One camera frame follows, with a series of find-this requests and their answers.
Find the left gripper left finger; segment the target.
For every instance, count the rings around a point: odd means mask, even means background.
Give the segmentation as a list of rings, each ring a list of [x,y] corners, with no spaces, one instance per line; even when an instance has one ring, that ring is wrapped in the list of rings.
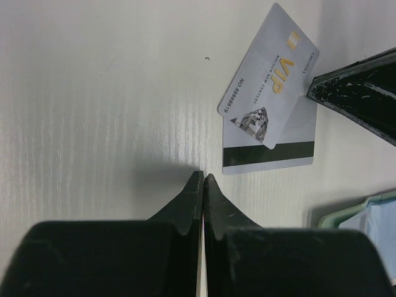
[[[204,175],[147,220],[47,221],[22,238],[2,296],[196,296]]]

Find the green card holder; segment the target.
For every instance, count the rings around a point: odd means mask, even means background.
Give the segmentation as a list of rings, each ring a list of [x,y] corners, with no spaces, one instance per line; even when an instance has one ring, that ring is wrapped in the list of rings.
[[[391,275],[395,274],[395,191],[368,197],[363,203],[331,213],[320,228],[357,230],[377,248]]]

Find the card with black stripe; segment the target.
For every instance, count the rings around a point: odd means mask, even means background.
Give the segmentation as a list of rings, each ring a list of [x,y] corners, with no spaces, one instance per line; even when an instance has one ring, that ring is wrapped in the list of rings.
[[[299,97],[273,149],[223,120],[224,175],[276,170],[313,163],[317,104]]]

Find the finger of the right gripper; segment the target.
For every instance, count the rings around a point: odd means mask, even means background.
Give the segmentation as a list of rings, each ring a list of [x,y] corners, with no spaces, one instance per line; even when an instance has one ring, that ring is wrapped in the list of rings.
[[[315,77],[307,98],[395,142],[395,48]]]

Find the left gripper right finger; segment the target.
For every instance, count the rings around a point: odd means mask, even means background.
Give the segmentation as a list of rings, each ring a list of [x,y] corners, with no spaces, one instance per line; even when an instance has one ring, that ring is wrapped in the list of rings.
[[[204,183],[209,296],[394,296],[381,258],[359,231],[264,228]]]

